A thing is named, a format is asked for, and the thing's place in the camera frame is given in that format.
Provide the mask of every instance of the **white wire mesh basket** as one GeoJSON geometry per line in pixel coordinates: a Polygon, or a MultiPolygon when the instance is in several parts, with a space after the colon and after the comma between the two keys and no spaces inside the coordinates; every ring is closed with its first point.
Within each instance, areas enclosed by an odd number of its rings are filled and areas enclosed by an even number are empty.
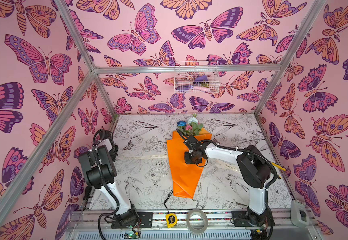
{"type": "Polygon", "coordinates": [[[220,77],[218,65],[207,65],[208,61],[176,61],[174,67],[174,92],[175,93],[216,93],[219,90],[220,77]]]}

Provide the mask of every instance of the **white flower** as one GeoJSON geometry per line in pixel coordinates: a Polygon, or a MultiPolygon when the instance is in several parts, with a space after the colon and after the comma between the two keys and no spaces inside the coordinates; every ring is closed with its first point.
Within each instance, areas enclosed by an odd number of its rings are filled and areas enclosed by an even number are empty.
{"type": "Polygon", "coordinates": [[[190,125],[192,122],[195,122],[196,124],[199,124],[198,123],[198,119],[196,119],[195,117],[188,118],[186,124],[190,125]]]}

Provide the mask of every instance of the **black mounting plate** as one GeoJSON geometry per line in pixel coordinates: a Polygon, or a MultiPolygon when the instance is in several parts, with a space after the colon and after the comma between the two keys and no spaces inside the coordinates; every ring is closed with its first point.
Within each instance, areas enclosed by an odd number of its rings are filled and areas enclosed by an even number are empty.
{"type": "MultiPolygon", "coordinates": [[[[139,228],[151,228],[152,227],[152,212],[138,212],[141,223],[139,228]]],[[[117,221],[112,222],[111,228],[128,228],[126,225],[120,225],[117,221]]]]}
{"type": "MultiPolygon", "coordinates": [[[[231,211],[233,218],[237,219],[234,221],[234,227],[252,227],[252,225],[250,225],[248,221],[240,221],[239,220],[239,218],[247,219],[246,212],[247,212],[246,209],[231,211]]],[[[264,211],[264,213],[265,213],[265,216],[267,217],[268,226],[275,226],[273,219],[271,219],[271,222],[269,222],[270,214],[269,214],[267,209],[264,211]]]]}

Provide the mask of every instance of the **floral tablecloth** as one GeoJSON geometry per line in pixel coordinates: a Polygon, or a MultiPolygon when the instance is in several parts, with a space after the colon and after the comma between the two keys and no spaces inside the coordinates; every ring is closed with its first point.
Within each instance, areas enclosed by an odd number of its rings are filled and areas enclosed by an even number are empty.
{"type": "MultiPolygon", "coordinates": [[[[125,189],[139,210],[165,209],[163,201],[172,190],[166,140],[179,120],[189,114],[122,115],[114,132],[119,146],[115,161],[118,185],[125,189]]],[[[223,146],[256,146],[270,161],[273,156],[253,114],[199,114],[197,119],[212,134],[212,140],[223,146]]],[[[277,180],[269,190],[271,208],[290,208],[291,196],[283,180],[277,180]]],[[[171,196],[169,209],[234,209],[248,205],[248,185],[234,171],[209,161],[200,177],[193,199],[171,196]]],[[[96,190],[89,209],[111,209],[112,206],[96,190]]]]}

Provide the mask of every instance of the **roll of tape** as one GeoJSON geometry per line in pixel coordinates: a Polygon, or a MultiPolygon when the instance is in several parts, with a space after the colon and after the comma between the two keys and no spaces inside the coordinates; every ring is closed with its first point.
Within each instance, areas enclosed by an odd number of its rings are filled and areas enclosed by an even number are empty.
{"type": "Polygon", "coordinates": [[[194,235],[201,235],[202,233],[204,233],[206,231],[206,229],[207,229],[208,224],[209,224],[209,221],[207,219],[206,214],[203,211],[199,210],[199,209],[193,209],[193,210],[189,211],[189,213],[187,214],[187,218],[186,218],[187,229],[194,235]],[[193,228],[191,226],[190,218],[192,216],[194,216],[194,215],[198,215],[198,216],[200,216],[202,218],[203,224],[204,224],[203,228],[195,229],[195,228],[193,228]]]}

